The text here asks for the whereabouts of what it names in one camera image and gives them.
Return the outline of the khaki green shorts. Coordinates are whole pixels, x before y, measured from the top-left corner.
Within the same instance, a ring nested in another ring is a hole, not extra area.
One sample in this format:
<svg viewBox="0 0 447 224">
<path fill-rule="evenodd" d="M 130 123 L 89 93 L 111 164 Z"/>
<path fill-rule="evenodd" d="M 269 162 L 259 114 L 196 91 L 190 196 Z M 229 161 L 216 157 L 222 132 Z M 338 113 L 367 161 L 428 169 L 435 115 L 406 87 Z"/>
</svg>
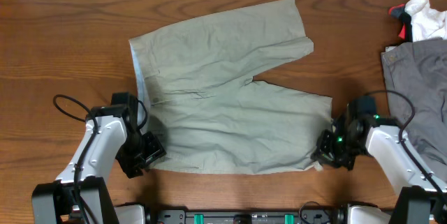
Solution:
<svg viewBox="0 0 447 224">
<path fill-rule="evenodd" d="M 255 80 L 312 53 L 295 0 L 185 20 L 129 41 L 158 170 L 272 174 L 320 170 L 330 97 Z"/>
</svg>

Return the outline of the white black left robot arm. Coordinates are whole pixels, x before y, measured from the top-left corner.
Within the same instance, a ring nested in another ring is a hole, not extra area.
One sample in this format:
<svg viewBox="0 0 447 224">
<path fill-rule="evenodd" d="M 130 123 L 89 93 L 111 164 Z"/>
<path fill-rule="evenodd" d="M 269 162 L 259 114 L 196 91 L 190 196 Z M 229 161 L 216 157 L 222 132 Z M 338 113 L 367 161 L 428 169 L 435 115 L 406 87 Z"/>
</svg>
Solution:
<svg viewBox="0 0 447 224">
<path fill-rule="evenodd" d="M 121 117 L 88 120 L 70 163 L 53 182 L 35 187 L 35 223 L 63 223 L 63 216 L 71 223 L 147 223 L 143 205 L 114 206 L 106 184 L 115 160 L 127 177 L 134 178 L 165 153 L 154 135 L 132 130 Z"/>
</svg>

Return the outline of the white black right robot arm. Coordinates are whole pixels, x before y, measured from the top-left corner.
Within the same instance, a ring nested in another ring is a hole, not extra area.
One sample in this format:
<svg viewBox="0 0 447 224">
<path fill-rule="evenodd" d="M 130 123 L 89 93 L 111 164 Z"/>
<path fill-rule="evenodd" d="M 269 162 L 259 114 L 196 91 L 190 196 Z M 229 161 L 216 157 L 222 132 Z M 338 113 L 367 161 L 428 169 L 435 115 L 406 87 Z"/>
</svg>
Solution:
<svg viewBox="0 0 447 224">
<path fill-rule="evenodd" d="M 437 178 L 392 119 L 362 115 L 340 117 L 324 130 L 312 159 L 334 168 L 353 169 L 357 156 L 369 156 L 380 165 L 398 199 L 392 213 L 368 204 L 350 203 L 333 223 L 446 222 L 446 183 Z"/>
</svg>

